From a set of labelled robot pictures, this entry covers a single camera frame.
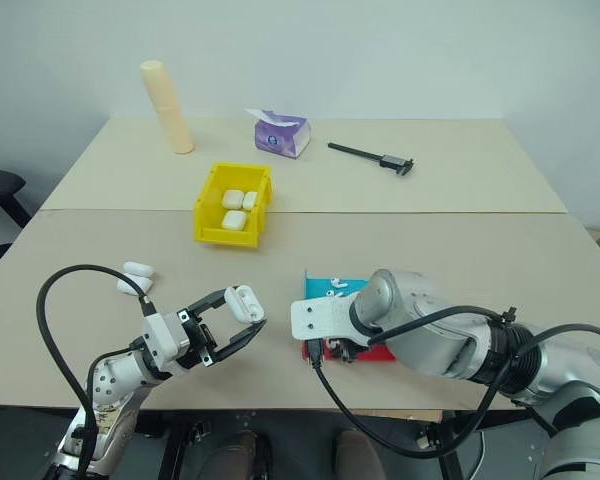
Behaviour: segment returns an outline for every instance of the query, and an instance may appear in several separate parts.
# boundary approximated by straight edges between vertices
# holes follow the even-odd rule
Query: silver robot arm
[[[200,314],[227,303],[233,316],[250,326],[216,350],[217,344]],[[145,317],[142,336],[123,355],[102,359],[94,369],[93,409],[98,424],[94,454],[87,478],[106,479],[115,470],[133,435],[142,402],[152,388],[172,376],[205,367],[245,347],[262,329],[265,313],[247,286],[218,290],[177,313]],[[82,449],[85,411],[77,412],[58,446],[46,479],[75,478]]]
[[[347,339],[365,347],[375,335],[448,307],[423,275],[378,270],[357,294],[294,302],[292,331],[301,340]],[[462,313],[388,338],[386,345],[417,372],[489,385],[536,333],[533,326]],[[512,364],[500,393],[532,408],[554,435],[539,478],[600,478],[599,351],[550,338]]]

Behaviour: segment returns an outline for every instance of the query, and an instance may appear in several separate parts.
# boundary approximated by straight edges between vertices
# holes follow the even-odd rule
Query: purple tissue box
[[[258,110],[260,120],[255,126],[256,147],[285,157],[298,158],[311,139],[311,127],[306,118],[276,115],[271,110]]]

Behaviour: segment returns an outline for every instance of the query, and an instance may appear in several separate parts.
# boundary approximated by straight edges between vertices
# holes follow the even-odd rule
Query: white wall
[[[0,167],[37,208],[110,114],[505,117],[600,228],[600,0],[0,0]]]

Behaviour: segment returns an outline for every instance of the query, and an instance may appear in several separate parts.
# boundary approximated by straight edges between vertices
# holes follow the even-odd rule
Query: foam cylinder
[[[189,126],[180,112],[178,97],[167,67],[159,60],[148,60],[140,65],[140,73],[171,149],[175,153],[189,153],[194,147],[193,140],[189,134]]]

